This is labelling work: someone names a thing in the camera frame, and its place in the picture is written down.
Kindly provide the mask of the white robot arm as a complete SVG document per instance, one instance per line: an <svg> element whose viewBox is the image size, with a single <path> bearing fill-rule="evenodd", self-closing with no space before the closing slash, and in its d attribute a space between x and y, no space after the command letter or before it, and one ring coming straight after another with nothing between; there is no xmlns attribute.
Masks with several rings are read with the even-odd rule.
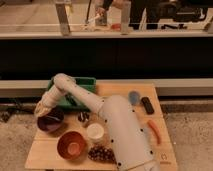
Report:
<svg viewBox="0 0 213 171"><path fill-rule="evenodd" d="M37 103L35 116L47 115L68 93L106 121L119 171L160 171L132 105L121 95L102 98L77 85L73 77L59 73L54 76L54 85Z"/></svg>

